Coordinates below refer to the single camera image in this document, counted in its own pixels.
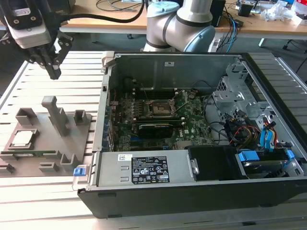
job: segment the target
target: slotted metal surface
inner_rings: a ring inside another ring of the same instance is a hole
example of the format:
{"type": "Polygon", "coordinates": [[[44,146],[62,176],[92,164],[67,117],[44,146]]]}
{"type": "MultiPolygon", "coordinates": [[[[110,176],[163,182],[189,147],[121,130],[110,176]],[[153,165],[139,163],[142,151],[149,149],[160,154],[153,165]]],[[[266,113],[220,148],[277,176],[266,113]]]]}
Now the slotted metal surface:
{"type": "MultiPolygon", "coordinates": [[[[250,54],[273,88],[279,94],[292,114],[307,132],[307,86],[287,66],[287,64],[271,53],[250,54]]],[[[253,85],[259,97],[263,95],[256,84],[253,85]]]]}
{"type": "MultiPolygon", "coordinates": [[[[90,161],[102,82],[100,66],[96,64],[100,63],[101,57],[101,52],[70,52],[63,64],[66,71],[57,81],[50,80],[38,65],[24,64],[16,76],[16,85],[4,94],[6,100],[0,101],[0,106],[3,105],[0,109],[0,148],[16,125],[15,111],[18,108],[28,106],[35,112],[46,112],[40,105],[43,96],[56,95],[59,107],[65,111],[81,108],[93,115],[84,158],[90,161]],[[84,64],[89,65],[86,67],[88,71],[80,69],[84,64]]],[[[244,229],[243,221],[255,221],[260,229],[306,226],[307,196],[304,194],[271,208],[96,219],[72,190],[71,184],[72,177],[67,176],[0,178],[0,229],[196,230],[216,229],[218,225],[219,229],[236,230],[244,229]]]]}
{"type": "MultiPolygon", "coordinates": [[[[16,126],[17,111],[28,107],[36,113],[47,112],[41,106],[42,99],[54,95],[58,99],[57,106],[63,107],[65,112],[84,109],[93,116],[83,159],[90,163],[103,79],[101,57],[102,52],[70,52],[61,65],[59,80],[51,80],[38,64],[23,64],[22,71],[15,77],[18,81],[8,89],[10,93],[5,95],[6,100],[0,103],[3,105],[0,110],[0,150],[16,126]]],[[[0,224],[13,220],[91,215],[71,184],[71,176],[0,178],[0,224]]]]}

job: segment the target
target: plastic bag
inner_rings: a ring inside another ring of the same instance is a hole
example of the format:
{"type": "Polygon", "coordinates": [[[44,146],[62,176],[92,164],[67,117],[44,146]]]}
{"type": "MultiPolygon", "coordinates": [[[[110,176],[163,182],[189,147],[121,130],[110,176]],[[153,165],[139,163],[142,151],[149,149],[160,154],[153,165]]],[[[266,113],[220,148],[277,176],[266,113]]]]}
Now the plastic bag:
{"type": "Polygon", "coordinates": [[[283,7],[281,3],[276,3],[272,6],[272,8],[261,12],[261,16],[264,18],[265,21],[273,21],[278,19],[283,21],[283,14],[287,10],[288,9],[283,7]]]}

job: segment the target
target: blue latch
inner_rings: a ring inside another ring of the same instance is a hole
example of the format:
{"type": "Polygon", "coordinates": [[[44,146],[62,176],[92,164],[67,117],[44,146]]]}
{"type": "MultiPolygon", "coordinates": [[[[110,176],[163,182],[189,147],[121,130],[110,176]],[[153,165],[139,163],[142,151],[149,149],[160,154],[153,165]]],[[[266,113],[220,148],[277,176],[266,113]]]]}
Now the blue latch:
{"type": "Polygon", "coordinates": [[[242,151],[239,154],[240,161],[259,161],[256,151],[242,151]]]}
{"type": "Polygon", "coordinates": [[[292,159],[295,157],[295,155],[294,155],[294,153],[292,152],[292,150],[288,150],[288,151],[287,151],[287,155],[288,155],[288,157],[289,157],[290,160],[292,160],[292,159]]]}
{"type": "Polygon", "coordinates": [[[86,176],[85,168],[75,168],[73,170],[73,176],[86,176]]]}
{"type": "Polygon", "coordinates": [[[268,130],[267,132],[266,128],[264,127],[263,130],[261,131],[260,145],[262,147],[265,147],[270,152],[273,152],[273,149],[271,148],[272,137],[273,137],[273,132],[271,130],[268,130]]]}

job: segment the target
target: motherboard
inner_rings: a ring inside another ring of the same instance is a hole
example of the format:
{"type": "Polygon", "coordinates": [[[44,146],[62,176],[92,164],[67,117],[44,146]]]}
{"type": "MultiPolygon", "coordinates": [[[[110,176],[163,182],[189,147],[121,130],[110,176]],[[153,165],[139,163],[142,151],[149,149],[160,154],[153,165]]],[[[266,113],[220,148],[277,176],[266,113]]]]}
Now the motherboard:
{"type": "Polygon", "coordinates": [[[204,97],[185,90],[168,96],[123,94],[111,103],[114,151],[181,150],[213,144],[204,122],[204,97]]]}

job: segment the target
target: blue cable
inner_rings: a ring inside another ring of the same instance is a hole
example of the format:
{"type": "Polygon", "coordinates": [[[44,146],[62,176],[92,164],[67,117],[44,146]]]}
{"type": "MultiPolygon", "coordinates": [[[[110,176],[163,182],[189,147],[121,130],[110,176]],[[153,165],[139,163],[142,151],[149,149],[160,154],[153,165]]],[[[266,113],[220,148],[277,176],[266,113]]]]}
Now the blue cable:
{"type": "Polygon", "coordinates": [[[235,21],[234,21],[232,18],[230,18],[230,19],[232,20],[232,23],[233,23],[233,25],[234,25],[234,32],[232,33],[232,38],[231,38],[229,47],[228,47],[228,49],[227,49],[227,53],[230,51],[230,49],[231,49],[231,47],[232,47],[232,45],[233,45],[233,43],[234,43],[234,37],[235,37],[235,33],[236,33],[236,23],[235,23],[235,21]]]}

